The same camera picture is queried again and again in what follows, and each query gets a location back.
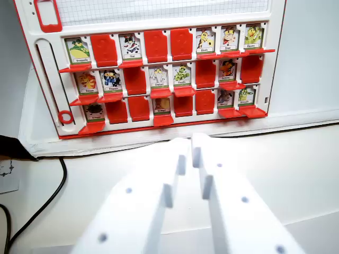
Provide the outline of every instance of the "printed character name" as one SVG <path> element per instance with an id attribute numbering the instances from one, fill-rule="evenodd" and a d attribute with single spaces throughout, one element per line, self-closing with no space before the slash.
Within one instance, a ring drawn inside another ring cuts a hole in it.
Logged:
<path id="1" fill-rule="evenodd" d="M 233 78 L 233 76 L 226 76 L 226 77 L 221 77 L 220 80 L 227 80 L 227 79 L 232 79 L 232 78 Z"/>
<path id="2" fill-rule="evenodd" d="M 88 62 L 88 58 L 82 58 L 82 59 L 74 59 L 75 62 Z"/>
<path id="3" fill-rule="evenodd" d="M 167 83 L 152 83 L 153 86 L 167 86 Z"/>

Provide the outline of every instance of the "character card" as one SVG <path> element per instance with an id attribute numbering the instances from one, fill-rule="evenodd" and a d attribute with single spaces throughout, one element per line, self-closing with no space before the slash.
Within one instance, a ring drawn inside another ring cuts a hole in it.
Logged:
<path id="1" fill-rule="evenodd" d="M 90 105 L 84 105 L 83 108 L 88 123 L 105 121 L 105 116 L 101 104 L 92 103 Z"/>
<path id="2" fill-rule="evenodd" d="M 163 66 L 152 66 L 148 68 L 151 89 L 168 87 L 168 73 Z"/>
<path id="3" fill-rule="evenodd" d="M 238 50 L 239 30 L 236 28 L 235 25 L 221 27 L 221 52 Z"/>
<path id="4" fill-rule="evenodd" d="M 96 80 L 91 72 L 76 72 L 74 74 L 80 95 L 97 94 Z"/>
<path id="5" fill-rule="evenodd" d="M 254 105 L 255 89 L 246 87 L 239 92 L 238 106 Z"/>
<path id="6" fill-rule="evenodd" d="M 91 62 L 88 45 L 80 37 L 67 38 L 65 39 L 65 44 L 71 65 L 88 64 Z"/>
<path id="7" fill-rule="evenodd" d="M 199 28 L 197 29 L 196 46 L 197 54 L 213 53 L 215 33 L 211 28 Z"/>
<path id="8" fill-rule="evenodd" d="M 259 49 L 262 46 L 264 29 L 260 24 L 246 25 L 244 49 Z"/>
<path id="9" fill-rule="evenodd" d="M 120 74 L 116 73 L 114 69 L 101 70 L 100 77 L 104 93 L 122 92 Z"/>
<path id="10" fill-rule="evenodd" d="M 224 89 L 218 90 L 218 108 L 233 107 L 234 92 Z"/>
<path id="11" fill-rule="evenodd" d="M 191 85 L 191 68 L 186 64 L 173 65 L 173 86 Z"/>
<path id="12" fill-rule="evenodd" d="M 165 115 L 171 113 L 170 98 L 153 99 L 154 115 Z"/>
<path id="13" fill-rule="evenodd" d="M 219 61 L 219 82 L 234 81 L 236 76 L 237 65 L 232 59 Z"/>
<path id="14" fill-rule="evenodd" d="M 136 38 L 134 33 L 119 35 L 122 59 L 137 60 L 141 59 L 140 39 Z"/>

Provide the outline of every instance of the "character name label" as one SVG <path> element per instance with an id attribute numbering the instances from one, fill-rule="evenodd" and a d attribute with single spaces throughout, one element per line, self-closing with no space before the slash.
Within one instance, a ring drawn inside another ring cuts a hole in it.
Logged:
<path id="1" fill-rule="evenodd" d="M 123 55 L 124 58 L 141 58 L 141 54 Z"/>
<path id="2" fill-rule="evenodd" d="M 213 51 L 213 48 L 197 49 L 198 53 L 201 53 L 201 52 L 210 52 L 210 51 Z"/>
<path id="3" fill-rule="evenodd" d="M 230 49 L 236 49 L 237 46 L 235 45 L 230 45 L 230 46 L 221 46 L 220 50 L 230 50 Z"/>
<path id="4" fill-rule="evenodd" d="M 90 62 L 90 58 L 75 58 L 74 62 Z"/>
<path id="5" fill-rule="evenodd" d="M 220 80 L 227 80 L 227 79 L 232 79 L 233 78 L 233 75 L 231 76 L 226 76 L 226 77 L 220 77 L 219 79 Z"/>
<path id="6" fill-rule="evenodd" d="M 174 84 L 175 85 L 179 85 L 179 84 L 189 84 L 190 81 L 189 80 L 180 80 L 180 81 L 175 81 Z"/>
<path id="7" fill-rule="evenodd" d="M 244 49 L 249 49 L 249 48 L 259 48 L 259 43 L 255 44 L 245 44 Z"/>

